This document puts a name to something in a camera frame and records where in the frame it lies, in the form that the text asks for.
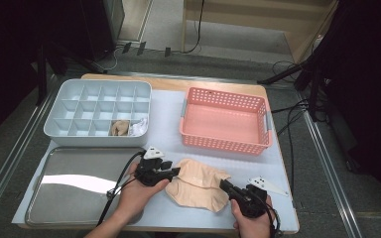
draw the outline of black glove device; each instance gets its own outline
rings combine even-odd
[[[246,217],[256,218],[265,213],[267,191],[262,190],[252,184],[247,184],[246,188],[234,186],[228,180],[222,179],[219,187],[227,192],[228,199],[235,199],[239,204],[240,211]]]
[[[154,186],[157,182],[168,179],[172,181],[172,178],[179,174],[181,168],[173,168],[167,171],[172,166],[171,161],[163,162],[160,158],[144,159],[138,165],[135,171],[135,178],[143,185]]]

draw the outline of organizer compartment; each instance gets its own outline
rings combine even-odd
[[[70,79],[62,86],[44,131],[61,146],[135,147],[147,143],[151,85],[144,81]],[[145,120],[140,135],[112,136],[118,120],[129,128]]]

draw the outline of pink basket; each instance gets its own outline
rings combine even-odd
[[[271,110],[261,96],[191,87],[180,127],[186,146],[260,155],[272,145]]]

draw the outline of forearm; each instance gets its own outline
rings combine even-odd
[[[128,224],[129,217],[115,212],[107,220],[101,223],[88,233],[86,238],[115,238],[122,230],[122,228]]]
[[[253,227],[241,227],[241,238],[270,238],[269,227],[267,226],[253,226]]]

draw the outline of black stand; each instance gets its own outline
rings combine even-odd
[[[314,52],[306,60],[293,67],[288,68],[287,70],[275,76],[265,80],[257,81],[258,84],[272,84],[286,76],[290,76],[293,73],[302,71],[297,77],[294,83],[294,87],[297,91],[301,91],[304,90],[310,82],[312,82],[311,96],[309,98],[309,105],[311,106],[309,107],[309,112],[314,122],[318,120],[316,118],[318,88],[319,84],[323,82],[323,70],[321,68],[323,65],[325,65],[327,54],[329,54],[329,46],[332,44],[332,42],[338,41],[338,38],[336,37],[337,32],[339,29],[341,29],[341,27],[343,27],[342,25],[350,13],[350,8],[346,7],[345,5],[347,5],[345,1],[340,0],[338,2],[338,7],[335,11],[326,35],[323,37]]]
[[[102,73],[98,68],[85,59],[79,57],[77,54],[71,52],[70,50],[59,46],[56,43],[48,42],[43,40],[38,49],[38,87],[39,87],[39,98],[36,105],[40,105],[45,99],[48,92],[48,81],[47,81],[47,71],[46,62],[49,63],[50,67],[55,74],[65,74],[67,71],[67,66],[64,62],[62,56],[67,56],[93,73]]]

